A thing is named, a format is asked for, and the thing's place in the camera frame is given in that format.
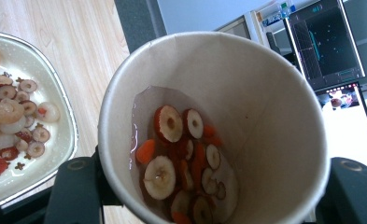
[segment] paper cup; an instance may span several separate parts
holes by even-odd
[[[138,217],[170,221],[148,209],[130,173],[133,102],[149,86],[185,93],[217,127],[239,186],[228,223],[300,223],[315,208],[330,165],[315,94],[271,50],[241,37],[201,32],[149,42],[121,65],[107,88],[100,157],[112,189]]]

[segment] white plate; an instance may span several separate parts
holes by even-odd
[[[51,134],[45,153],[28,160],[22,152],[0,175],[0,204],[4,204],[55,176],[58,167],[73,158],[78,147],[78,129],[64,87],[55,69],[38,49],[17,37],[0,33],[0,53],[0,73],[7,71],[14,80],[18,77],[34,80],[38,88],[31,100],[37,104],[53,102],[61,112],[55,123],[40,122]],[[18,162],[25,164],[22,170],[15,169]]]

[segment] table surface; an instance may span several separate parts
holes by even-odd
[[[106,87],[129,56],[114,1],[0,1],[0,32],[31,43],[50,60],[76,116],[76,157],[91,156],[97,145],[97,125]],[[52,184],[53,179],[19,199]],[[125,207],[108,206],[105,223],[142,222]]]

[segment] monitor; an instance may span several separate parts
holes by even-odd
[[[365,77],[341,0],[322,0],[284,20],[297,67],[314,90]]]
[[[367,107],[358,81],[316,91],[331,158],[343,157],[367,166]]]

